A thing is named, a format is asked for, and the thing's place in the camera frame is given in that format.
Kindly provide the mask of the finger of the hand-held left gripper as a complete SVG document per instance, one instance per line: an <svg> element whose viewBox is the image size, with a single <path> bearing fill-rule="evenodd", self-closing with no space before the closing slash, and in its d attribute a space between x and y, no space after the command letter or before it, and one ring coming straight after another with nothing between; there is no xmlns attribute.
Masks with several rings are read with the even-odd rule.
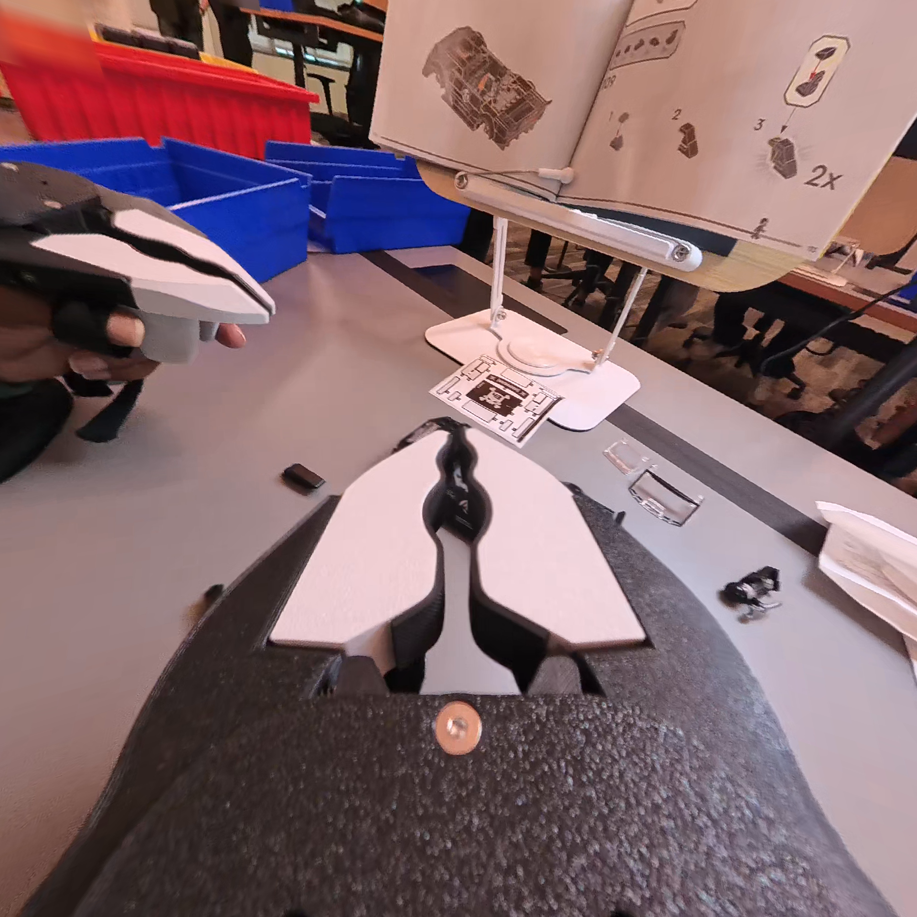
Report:
<svg viewBox="0 0 917 917"><path fill-rule="evenodd" d="M153 258L108 235L46 235L32 246L127 278L139 310L146 313L240 325L263 325L273 315L271 304L236 281Z"/></svg>
<svg viewBox="0 0 917 917"><path fill-rule="evenodd" d="M165 211L165 215L137 208L113 211L112 227L154 258L182 262L200 273L233 281L269 315L275 314L273 299L234 258L194 227L174 220L173 213Z"/></svg>

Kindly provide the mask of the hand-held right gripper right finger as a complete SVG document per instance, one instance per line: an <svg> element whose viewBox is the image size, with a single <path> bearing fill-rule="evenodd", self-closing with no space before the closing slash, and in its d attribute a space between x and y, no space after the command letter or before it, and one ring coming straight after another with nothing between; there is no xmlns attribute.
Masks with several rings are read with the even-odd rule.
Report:
<svg viewBox="0 0 917 917"><path fill-rule="evenodd" d="M511 447L472 435L470 487L484 510L472 551L471 593L479 606L564 650L645 642L567 486Z"/></svg>

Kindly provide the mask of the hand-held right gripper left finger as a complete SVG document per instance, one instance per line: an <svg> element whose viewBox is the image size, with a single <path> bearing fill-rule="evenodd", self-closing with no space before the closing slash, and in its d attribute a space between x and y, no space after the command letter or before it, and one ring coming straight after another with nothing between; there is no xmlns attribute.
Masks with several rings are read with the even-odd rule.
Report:
<svg viewBox="0 0 917 917"><path fill-rule="evenodd" d="M281 646L398 659L393 624L434 594L439 549L424 516L445 432L365 471L341 495L269 634Z"/></svg>

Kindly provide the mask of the lego instruction booklet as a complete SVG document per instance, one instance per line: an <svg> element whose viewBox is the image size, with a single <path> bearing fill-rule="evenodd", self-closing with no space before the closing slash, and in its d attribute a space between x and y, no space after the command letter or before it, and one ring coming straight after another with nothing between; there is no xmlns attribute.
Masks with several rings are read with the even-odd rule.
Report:
<svg viewBox="0 0 917 917"><path fill-rule="evenodd" d="M915 121L916 3L390 2L371 139L816 259Z"/></svg>

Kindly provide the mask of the clear lego windshield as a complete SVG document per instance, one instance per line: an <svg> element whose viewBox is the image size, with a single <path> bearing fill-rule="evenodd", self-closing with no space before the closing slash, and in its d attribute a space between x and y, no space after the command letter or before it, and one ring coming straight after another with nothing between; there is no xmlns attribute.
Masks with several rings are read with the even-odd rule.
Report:
<svg viewBox="0 0 917 917"><path fill-rule="evenodd" d="M638 472L627 490L646 512L677 528L684 527L705 502L704 495L684 492L653 467Z"/></svg>

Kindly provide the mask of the black lego axle assembly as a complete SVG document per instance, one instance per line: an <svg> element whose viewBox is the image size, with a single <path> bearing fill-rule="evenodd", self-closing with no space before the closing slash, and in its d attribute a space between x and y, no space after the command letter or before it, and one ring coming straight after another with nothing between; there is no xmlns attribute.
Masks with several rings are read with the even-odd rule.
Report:
<svg viewBox="0 0 917 917"><path fill-rule="evenodd" d="M780 571L765 566L745 577L728 582L719 596L723 603L737 613L737 621L747 624L759 620L782 605Z"/></svg>

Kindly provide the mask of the person's left hand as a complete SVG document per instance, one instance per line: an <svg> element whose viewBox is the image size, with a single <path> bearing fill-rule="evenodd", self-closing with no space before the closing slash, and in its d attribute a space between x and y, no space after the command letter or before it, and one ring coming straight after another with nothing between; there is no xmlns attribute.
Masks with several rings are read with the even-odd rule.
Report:
<svg viewBox="0 0 917 917"><path fill-rule="evenodd" d="M115 358L80 350L54 338L52 307L27 292L1 289L1 381L21 385L76 373L90 381L127 383L154 373L159 363L142 355Z"/></svg>

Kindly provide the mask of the blue storage bin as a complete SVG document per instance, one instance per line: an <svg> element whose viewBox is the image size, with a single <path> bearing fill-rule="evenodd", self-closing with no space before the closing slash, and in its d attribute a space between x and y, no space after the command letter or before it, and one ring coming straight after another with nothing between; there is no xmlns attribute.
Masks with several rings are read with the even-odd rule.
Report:
<svg viewBox="0 0 917 917"><path fill-rule="evenodd" d="M320 250L351 254L463 240L470 208L435 193L411 157L268 141L264 158L308 178L308 236Z"/></svg>
<svg viewBox="0 0 917 917"><path fill-rule="evenodd" d="M158 203L207 235L259 282L307 259L311 179L265 161L163 139L6 145L3 161L74 172Z"/></svg>

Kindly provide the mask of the red storage bin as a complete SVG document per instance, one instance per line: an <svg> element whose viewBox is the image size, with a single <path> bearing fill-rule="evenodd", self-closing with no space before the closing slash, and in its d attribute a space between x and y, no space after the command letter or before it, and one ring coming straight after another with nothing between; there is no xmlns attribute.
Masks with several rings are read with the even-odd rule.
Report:
<svg viewBox="0 0 917 917"><path fill-rule="evenodd" d="M268 142L309 144L318 96L253 71L105 42L95 63L22 54L2 75L33 139L186 141L262 159Z"/></svg>

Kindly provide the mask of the sticker sheet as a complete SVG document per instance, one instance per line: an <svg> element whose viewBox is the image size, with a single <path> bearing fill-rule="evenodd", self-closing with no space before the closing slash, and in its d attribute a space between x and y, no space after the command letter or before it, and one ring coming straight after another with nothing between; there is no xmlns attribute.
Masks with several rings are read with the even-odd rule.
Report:
<svg viewBox="0 0 917 917"><path fill-rule="evenodd" d="M488 355L447 375L429 394L515 448L565 399L534 378Z"/></svg>

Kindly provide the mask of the white booklet stand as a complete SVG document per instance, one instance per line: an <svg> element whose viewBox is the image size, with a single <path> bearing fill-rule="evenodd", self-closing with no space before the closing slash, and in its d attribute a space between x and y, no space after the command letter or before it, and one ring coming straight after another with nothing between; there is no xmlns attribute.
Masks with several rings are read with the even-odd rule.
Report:
<svg viewBox="0 0 917 917"><path fill-rule="evenodd" d="M691 242L651 228L549 203L511 189L492 174L458 171L453 185L494 217L490 300L486 310L429 327L427 343L461 365L479 363L483 358L495 360L497 370L509 370L521 377L523 384L533 383L539 394L548 389L559 397L555 404L558 426L572 431L595 428L639 390L636 376L613 365L610 357L648 268L638 269L606 345L598 352L587 350L504 303L507 217L520 216L541 231L579 236L590 247L609 246L649 265L681 272L698 269L703 263L702 251Z"/></svg>

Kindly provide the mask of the yellow storage bin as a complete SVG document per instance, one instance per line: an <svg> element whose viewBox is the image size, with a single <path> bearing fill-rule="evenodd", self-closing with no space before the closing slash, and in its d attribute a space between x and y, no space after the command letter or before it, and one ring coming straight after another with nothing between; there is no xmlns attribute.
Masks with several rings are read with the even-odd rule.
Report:
<svg viewBox="0 0 917 917"><path fill-rule="evenodd" d="M164 38L156 32L143 29L119 29L113 26L96 23L90 27L90 34L97 43L132 48L144 52L155 52L182 58L188 61L199 61L207 65L229 70L257 74L251 67L234 63L226 59L200 52L193 43L175 38Z"/></svg>

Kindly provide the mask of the white paper bags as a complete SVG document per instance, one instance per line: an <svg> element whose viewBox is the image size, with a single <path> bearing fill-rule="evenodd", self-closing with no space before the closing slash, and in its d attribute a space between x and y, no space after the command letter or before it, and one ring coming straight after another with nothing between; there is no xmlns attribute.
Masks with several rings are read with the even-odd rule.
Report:
<svg viewBox="0 0 917 917"><path fill-rule="evenodd" d="M819 570L902 636L915 670L915 537L836 503L818 501L816 508L827 526Z"/></svg>

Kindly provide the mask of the tan curved panel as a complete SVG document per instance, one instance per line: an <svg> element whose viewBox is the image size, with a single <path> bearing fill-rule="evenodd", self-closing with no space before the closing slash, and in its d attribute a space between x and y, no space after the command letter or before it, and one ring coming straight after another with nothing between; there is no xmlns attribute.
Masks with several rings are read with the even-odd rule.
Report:
<svg viewBox="0 0 917 917"><path fill-rule="evenodd" d="M705 251L701 266L687 278L713 292L744 292L778 281L806 260L801 255L739 240L726 256Z"/></svg>

